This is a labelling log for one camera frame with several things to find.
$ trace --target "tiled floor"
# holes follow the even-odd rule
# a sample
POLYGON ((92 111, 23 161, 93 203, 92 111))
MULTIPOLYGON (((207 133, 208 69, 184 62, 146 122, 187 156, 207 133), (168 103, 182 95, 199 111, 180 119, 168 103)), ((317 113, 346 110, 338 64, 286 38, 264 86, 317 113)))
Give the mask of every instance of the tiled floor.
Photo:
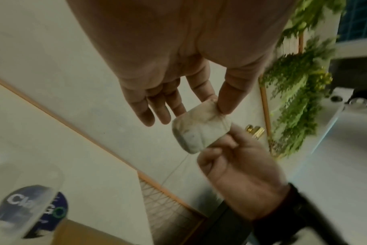
POLYGON ((197 227, 203 217, 174 199, 140 181, 151 234, 155 245, 179 245, 197 227))

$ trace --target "brown cardboard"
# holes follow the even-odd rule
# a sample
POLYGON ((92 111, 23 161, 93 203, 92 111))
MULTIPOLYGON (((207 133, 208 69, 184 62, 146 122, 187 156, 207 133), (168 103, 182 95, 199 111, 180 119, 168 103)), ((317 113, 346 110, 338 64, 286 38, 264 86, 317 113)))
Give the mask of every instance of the brown cardboard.
POLYGON ((56 231, 51 245, 133 245, 118 237, 64 219, 56 231))

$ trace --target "black sleeve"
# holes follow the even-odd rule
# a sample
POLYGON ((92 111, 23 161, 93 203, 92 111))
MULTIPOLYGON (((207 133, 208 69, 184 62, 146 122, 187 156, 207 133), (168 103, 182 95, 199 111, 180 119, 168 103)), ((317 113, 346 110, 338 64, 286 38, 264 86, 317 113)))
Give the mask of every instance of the black sleeve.
POLYGON ((281 205, 268 216, 253 222, 253 233, 260 245, 276 242, 292 244, 294 235, 305 227, 329 245, 346 245, 334 226, 292 185, 281 205))

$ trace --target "person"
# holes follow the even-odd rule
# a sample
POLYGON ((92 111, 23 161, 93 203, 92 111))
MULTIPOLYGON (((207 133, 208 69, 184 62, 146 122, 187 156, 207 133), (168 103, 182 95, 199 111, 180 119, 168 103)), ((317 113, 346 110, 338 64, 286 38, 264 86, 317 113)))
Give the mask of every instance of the person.
MULTIPOLYGON (((186 112, 185 76, 200 101, 217 98, 230 114, 257 82, 297 0, 67 0, 81 27, 118 77, 146 126, 186 112), (209 61, 227 68, 218 96, 209 61)), ((198 157, 226 203, 273 244, 315 226, 329 244, 345 244, 317 209, 287 183, 268 152, 236 125, 198 157)))

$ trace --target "white wrapped object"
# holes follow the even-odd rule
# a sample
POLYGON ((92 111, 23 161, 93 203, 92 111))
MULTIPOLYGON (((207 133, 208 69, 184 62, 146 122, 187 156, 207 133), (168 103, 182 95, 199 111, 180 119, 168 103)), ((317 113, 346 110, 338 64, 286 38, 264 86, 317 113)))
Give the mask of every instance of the white wrapped object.
POLYGON ((216 100, 207 100, 174 119, 173 134, 190 154, 195 154, 229 132, 232 121, 220 113, 216 100))

